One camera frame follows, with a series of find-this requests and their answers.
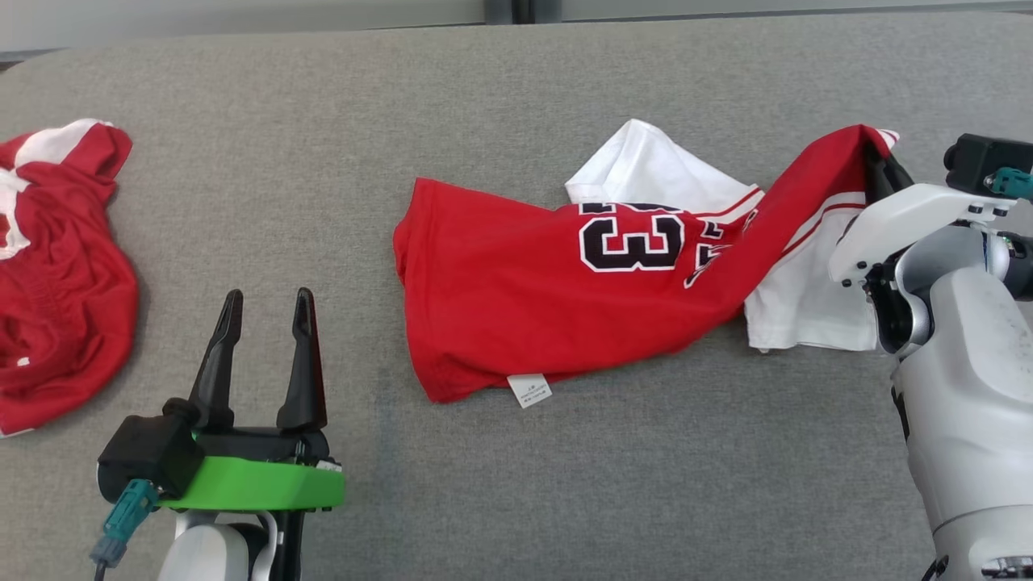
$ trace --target red and white jersey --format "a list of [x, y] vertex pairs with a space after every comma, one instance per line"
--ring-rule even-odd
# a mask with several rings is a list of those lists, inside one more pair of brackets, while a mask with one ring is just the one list
[[75, 409], [129, 357], [136, 277], [104, 207], [131, 147], [94, 119], [0, 144], [0, 437]]
[[[899, 136], [878, 130], [886, 148]], [[828, 278], [836, 243], [865, 207], [864, 181], [837, 185], [800, 224], [771, 272], [746, 298], [750, 346], [796, 344], [848, 350], [876, 347], [875, 312], [858, 286]], [[624, 124], [566, 183], [573, 203], [634, 202], [683, 208], [699, 215], [753, 206], [764, 192], [711, 166], [637, 119]]]
[[733, 316], [793, 236], [864, 190], [854, 126], [818, 140], [761, 195], [714, 212], [588, 202], [546, 210], [419, 179], [395, 232], [409, 349], [433, 401], [515, 374], [550, 380], [684, 348]]

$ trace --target care label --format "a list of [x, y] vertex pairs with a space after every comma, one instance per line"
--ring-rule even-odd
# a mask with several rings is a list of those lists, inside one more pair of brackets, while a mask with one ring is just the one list
[[549, 381], [541, 373], [510, 375], [506, 380], [509, 381], [520, 406], [525, 409], [553, 395], [553, 390], [549, 389]]

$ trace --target gray table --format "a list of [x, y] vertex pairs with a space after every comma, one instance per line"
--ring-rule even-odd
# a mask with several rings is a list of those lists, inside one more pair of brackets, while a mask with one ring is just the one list
[[[111, 216], [143, 297], [118, 379], [0, 442], [0, 578], [88, 578], [94, 459], [123, 417], [188, 392], [232, 287], [232, 405], [272, 422], [305, 284], [348, 477], [346, 506], [309, 519], [308, 579], [917, 579], [932, 545], [889, 358], [760, 356], [734, 322], [528, 410], [501, 390], [432, 405], [392, 230], [418, 175], [559, 206], [629, 117], [765, 186], [864, 122], [939, 182], [962, 132], [1033, 139], [1031, 38], [1014, 14], [843, 16], [189, 38], [14, 67], [0, 135], [98, 117], [135, 141]], [[159, 513], [108, 578], [155, 576], [170, 539]]]

